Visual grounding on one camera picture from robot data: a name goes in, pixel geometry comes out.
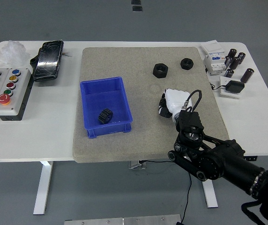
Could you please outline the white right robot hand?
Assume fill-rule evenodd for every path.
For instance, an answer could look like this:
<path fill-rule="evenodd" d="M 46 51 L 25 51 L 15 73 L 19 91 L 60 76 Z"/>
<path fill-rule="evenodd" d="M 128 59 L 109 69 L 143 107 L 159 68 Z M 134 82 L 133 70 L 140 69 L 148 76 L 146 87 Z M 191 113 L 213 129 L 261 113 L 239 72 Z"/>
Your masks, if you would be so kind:
<path fill-rule="evenodd" d="M 182 90 L 165 89 L 159 101 L 158 113 L 165 118 L 173 119 L 179 115 L 190 93 Z"/>

